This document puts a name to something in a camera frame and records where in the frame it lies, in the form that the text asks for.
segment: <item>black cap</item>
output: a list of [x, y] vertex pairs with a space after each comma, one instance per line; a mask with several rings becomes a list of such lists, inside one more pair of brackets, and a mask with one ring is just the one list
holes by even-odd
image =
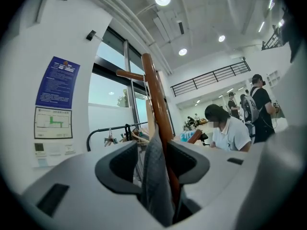
[[259, 75], [259, 74], [255, 74], [254, 76], [253, 76], [253, 79], [252, 79], [252, 84], [254, 84], [254, 83], [256, 83], [256, 82], [258, 82], [258, 80], [262, 80], [262, 76], [261, 75]]

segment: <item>floor plan sign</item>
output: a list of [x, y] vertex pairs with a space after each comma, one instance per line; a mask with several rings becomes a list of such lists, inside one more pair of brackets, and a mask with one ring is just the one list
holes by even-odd
[[36, 107], [34, 122], [35, 139], [72, 138], [71, 110]]

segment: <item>backpack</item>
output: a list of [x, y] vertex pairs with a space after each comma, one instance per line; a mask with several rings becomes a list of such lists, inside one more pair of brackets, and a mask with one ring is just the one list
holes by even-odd
[[256, 91], [260, 88], [255, 88], [251, 96], [244, 96], [242, 100], [242, 106], [244, 110], [244, 120], [245, 122], [251, 122], [254, 123], [258, 117], [259, 113], [261, 112], [262, 108], [260, 110], [257, 109], [255, 100], [253, 99], [254, 94]]

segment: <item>window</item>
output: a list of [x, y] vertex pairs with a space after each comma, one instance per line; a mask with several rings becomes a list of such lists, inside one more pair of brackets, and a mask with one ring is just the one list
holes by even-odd
[[127, 86], [92, 73], [88, 102], [100, 105], [129, 107]]
[[125, 69], [124, 56], [103, 42], [100, 43], [96, 55], [111, 62], [119, 68]]
[[134, 49], [129, 47], [129, 56], [131, 72], [144, 75], [145, 73], [143, 70], [141, 55], [138, 52], [135, 52]]
[[134, 92], [140, 123], [147, 122], [146, 95]]

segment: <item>wooden pole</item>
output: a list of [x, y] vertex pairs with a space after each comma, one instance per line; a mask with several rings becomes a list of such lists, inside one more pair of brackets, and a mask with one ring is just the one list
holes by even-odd
[[125, 77], [125, 78], [129, 78], [129, 79], [136, 79], [136, 80], [139, 80], [139, 81], [144, 81], [143, 75], [128, 72], [128, 71], [125, 71], [125, 70], [117, 70], [116, 75], [121, 76], [121, 77]]
[[162, 90], [160, 88], [159, 80], [156, 75], [154, 64], [150, 54], [146, 53], [142, 55], [142, 63], [145, 71], [146, 81], [148, 82], [149, 91], [151, 94], [154, 116], [159, 126], [159, 135], [162, 141], [163, 153], [165, 156], [166, 168], [173, 195], [173, 201], [177, 208], [179, 201], [179, 192], [180, 192], [179, 181], [175, 176], [174, 172], [172, 171], [172, 169], [170, 168], [170, 166], [168, 165], [168, 157], [166, 150], [167, 142], [174, 138], [172, 133], [172, 128], [169, 123], [164, 97], [162, 94]]
[[196, 130], [196, 132], [190, 137], [188, 143], [194, 144], [202, 135], [202, 131], [200, 129]]

